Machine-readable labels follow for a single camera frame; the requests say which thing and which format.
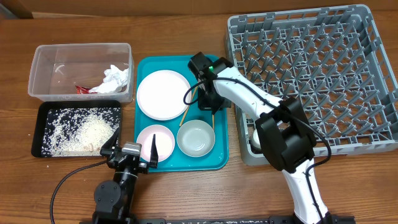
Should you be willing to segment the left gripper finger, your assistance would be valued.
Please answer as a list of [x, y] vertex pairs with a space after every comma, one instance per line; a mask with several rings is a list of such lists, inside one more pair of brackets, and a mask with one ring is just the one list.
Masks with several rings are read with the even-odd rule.
[[158, 155], [157, 147], [156, 147], [156, 138], [155, 138], [155, 134], [153, 134], [151, 150], [150, 150], [149, 167], [157, 168], [158, 162], [159, 162], [159, 155]]
[[101, 156], [111, 156], [116, 147], [118, 147], [118, 139], [120, 136], [120, 130], [117, 128], [112, 136], [101, 146], [100, 155]]

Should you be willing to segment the pink bowl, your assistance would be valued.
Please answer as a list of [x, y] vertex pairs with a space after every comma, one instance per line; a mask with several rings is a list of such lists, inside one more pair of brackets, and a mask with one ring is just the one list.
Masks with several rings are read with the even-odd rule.
[[149, 162], [153, 136], [155, 136], [158, 161], [165, 161], [174, 151], [175, 138], [171, 130], [159, 124], [148, 126], [139, 133], [136, 142], [142, 145], [141, 157]]

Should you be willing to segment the rice grains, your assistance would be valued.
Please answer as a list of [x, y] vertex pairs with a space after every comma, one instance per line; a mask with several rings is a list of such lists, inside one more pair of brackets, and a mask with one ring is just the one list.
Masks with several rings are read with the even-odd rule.
[[99, 156], [119, 128], [121, 109], [62, 108], [47, 113], [40, 152], [43, 157]]

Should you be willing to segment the grey bowl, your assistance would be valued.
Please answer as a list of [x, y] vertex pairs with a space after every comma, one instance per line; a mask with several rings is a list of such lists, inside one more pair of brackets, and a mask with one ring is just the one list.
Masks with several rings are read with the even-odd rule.
[[177, 145], [190, 157], [207, 155], [215, 145], [213, 128], [202, 120], [191, 120], [183, 124], [177, 133]]

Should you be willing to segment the large white plate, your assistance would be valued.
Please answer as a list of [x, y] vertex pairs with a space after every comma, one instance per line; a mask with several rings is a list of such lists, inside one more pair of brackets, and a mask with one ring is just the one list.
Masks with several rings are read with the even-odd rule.
[[158, 70], [146, 76], [137, 89], [137, 104], [148, 117], [166, 121], [180, 116], [192, 99], [190, 84], [180, 73]]

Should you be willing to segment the white cup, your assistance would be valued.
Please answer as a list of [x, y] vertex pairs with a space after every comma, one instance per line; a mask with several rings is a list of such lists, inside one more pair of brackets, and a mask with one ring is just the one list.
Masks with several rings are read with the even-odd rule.
[[259, 140], [259, 136], [257, 133], [257, 129], [255, 129], [250, 137], [250, 145], [251, 148], [254, 151], [260, 151], [261, 150], [261, 144], [260, 144], [260, 140]]

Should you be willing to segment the red sauce packet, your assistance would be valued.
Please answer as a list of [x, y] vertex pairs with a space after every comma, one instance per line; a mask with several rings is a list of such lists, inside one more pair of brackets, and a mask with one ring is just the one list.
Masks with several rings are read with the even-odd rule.
[[76, 92], [78, 94], [90, 94], [90, 89], [76, 85]]

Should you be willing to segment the white napkin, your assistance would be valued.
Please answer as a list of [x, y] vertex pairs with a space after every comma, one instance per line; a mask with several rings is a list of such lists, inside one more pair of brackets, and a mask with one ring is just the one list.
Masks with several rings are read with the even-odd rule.
[[115, 65], [110, 65], [104, 71], [105, 77], [102, 84], [89, 90], [89, 93], [117, 93], [127, 85], [129, 69], [120, 70]]

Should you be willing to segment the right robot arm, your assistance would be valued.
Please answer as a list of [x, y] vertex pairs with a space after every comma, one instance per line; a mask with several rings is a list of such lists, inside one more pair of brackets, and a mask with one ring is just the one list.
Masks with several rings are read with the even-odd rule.
[[199, 52], [188, 68], [197, 79], [195, 103], [200, 110], [216, 113], [229, 100], [254, 120], [261, 153], [288, 183], [296, 221], [333, 223], [314, 174], [318, 163], [313, 148], [324, 137], [310, 126], [299, 100], [266, 93], [224, 57], [212, 61]]

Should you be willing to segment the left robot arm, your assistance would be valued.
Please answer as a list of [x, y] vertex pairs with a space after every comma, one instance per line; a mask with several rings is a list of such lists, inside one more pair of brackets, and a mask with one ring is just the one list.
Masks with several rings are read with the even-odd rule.
[[155, 144], [156, 135], [151, 138], [150, 159], [141, 161], [142, 145], [135, 142], [127, 142], [123, 147], [117, 145], [119, 129], [101, 146], [100, 154], [106, 159], [95, 164], [78, 168], [67, 174], [58, 183], [50, 200], [50, 221], [55, 223], [53, 206], [55, 197], [62, 184], [73, 174], [85, 169], [106, 164], [114, 169], [113, 179], [101, 182], [95, 188], [95, 211], [91, 219], [92, 223], [138, 223], [135, 215], [130, 214], [134, 188], [138, 174], [147, 174], [150, 168], [157, 168], [159, 156]]

